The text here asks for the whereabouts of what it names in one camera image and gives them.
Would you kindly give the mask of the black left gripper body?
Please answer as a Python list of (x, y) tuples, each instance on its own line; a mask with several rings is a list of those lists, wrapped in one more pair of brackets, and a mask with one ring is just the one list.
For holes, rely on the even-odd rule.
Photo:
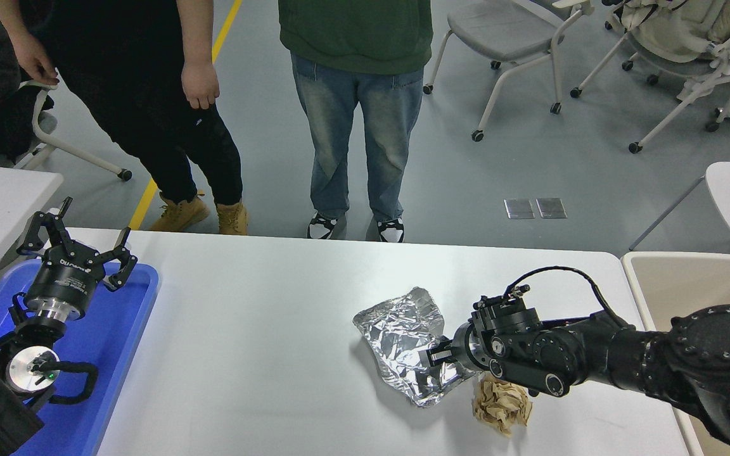
[(39, 311), (39, 304), (57, 300), (70, 304), (76, 314), (84, 314), (89, 309), (94, 291), (105, 277), (101, 263), (88, 263), (92, 260), (87, 252), (76, 252), (70, 257), (62, 246), (52, 246), (42, 256), (32, 285), (24, 297), (25, 306)]

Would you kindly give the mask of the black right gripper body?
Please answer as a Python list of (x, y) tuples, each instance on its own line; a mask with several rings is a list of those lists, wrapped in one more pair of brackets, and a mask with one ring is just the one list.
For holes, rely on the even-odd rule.
[(476, 367), (472, 360), (472, 350), (470, 349), (470, 340), (474, 326), (472, 323), (467, 322), (462, 324), (456, 330), (454, 337), (452, 337), (452, 357), (458, 362), (464, 369), (475, 371)]

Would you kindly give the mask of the person's hand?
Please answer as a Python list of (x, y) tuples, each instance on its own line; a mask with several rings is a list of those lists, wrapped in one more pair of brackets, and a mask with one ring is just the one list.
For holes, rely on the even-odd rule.
[(46, 86), (59, 84), (56, 67), (38, 38), (32, 34), (15, 34), (10, 38), (18, 64), (32, 80)]
[(211, 61), (186, 61), (181, 73), (182, 89), (192, 109), (208, 110), (220, 96), (214, 64)]

